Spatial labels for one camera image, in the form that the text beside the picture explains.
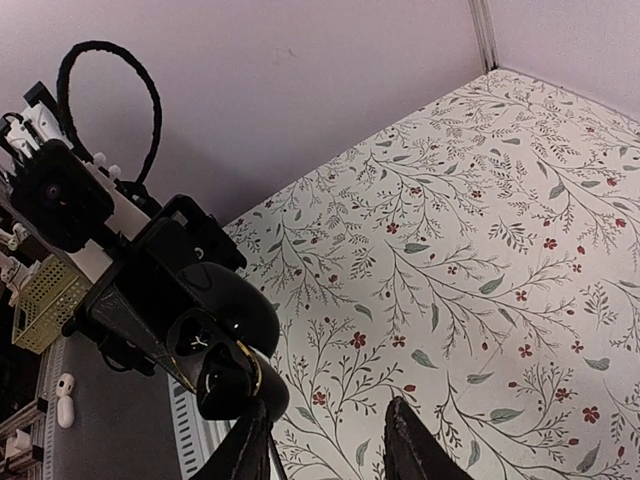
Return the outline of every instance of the metal frame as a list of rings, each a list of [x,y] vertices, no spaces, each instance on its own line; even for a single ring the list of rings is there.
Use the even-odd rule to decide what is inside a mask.
[[[469,0],[469,8],[480,49],[482,67],[485,73],[489,73],[500,66],[489,3],[487,0]]]

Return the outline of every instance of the floral wallpaper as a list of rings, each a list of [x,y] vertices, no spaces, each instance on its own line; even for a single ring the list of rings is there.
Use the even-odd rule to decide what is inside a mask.
[[[640,478],[638,170],[639,124],[498,70],[230,224],[289,477],[383,479],[402,395],[476,479]]]

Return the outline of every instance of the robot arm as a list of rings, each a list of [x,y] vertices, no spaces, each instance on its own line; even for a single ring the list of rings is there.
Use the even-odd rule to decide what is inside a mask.
[[[77,138],[68,75],[77,56],[91,50],[122,57],[154,101],[151,151],[135,182],[121,181],[119,168],[90,155]],[[2,116],[0,147],[12,158],[3,174],[18,218],[93,283],[63,333],[94,340],[112,367],[151,375],[154,364],[161,366],[197,395],[205,419],[238,418],[260,400],[277,420],[289,397],[267,361],[279,338],[271,303],[234,273],[246,260],[215,218],[185,195],[161,206],[142,184],[161,124],[148,73],[108,42],[76,45],[60,73],[57,102],[37,84],[25,95],[28,108]],[[15,266],[4,257],[0,264]]]

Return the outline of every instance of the black cable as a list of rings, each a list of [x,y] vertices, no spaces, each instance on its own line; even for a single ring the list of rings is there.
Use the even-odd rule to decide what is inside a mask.
[[[13,117],[18,120],[20,123],[24,123],[24,117],[16,112],[7,112],[2,115],[3,120],[7,120],[9,117]]]
[[[75,147],[78,156],[82,157],[88,162],[93,162],[93,156],[89,153],[86,147],[78,138],[78,131],[73,122],[73,116],[69,108],[69,81],[71,76],[71,69],[76,59],[84,52],[91,51],[104,51],[120,57],[129,66],[133,67],[138,76],[142,79],[151,101],[153,102],[153,132],[151,138],[151,147],[149,153],[144,159],[140,174],[135,183],[141,185],[144,183],[153,162],[158,152],[158,146],[160,145],[160,131],[162,130],[162,105],[160,104],[160,95],[156,89],[151,76],[142,64],[125,48],[116,45],[111,42],[105,42],[100,40],[92,40],[88,42],[82,42],[75,45],[69,53],[64,57],[60,64],[60,70],[58,71],[58,81],[56,84],[57,96],[58,96],[58,113],[60,118],[60,127],[62,131],[67,135],[73,146]]]

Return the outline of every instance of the white earbud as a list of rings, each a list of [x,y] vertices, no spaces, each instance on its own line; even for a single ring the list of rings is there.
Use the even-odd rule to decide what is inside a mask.
[[[69,373],[63,373],[56,386],[56,396],[58,397],[58,425],[62,428],[69,428],[76,419],[73,408],[73,400],[69,396],[76,384],[75,378]]]

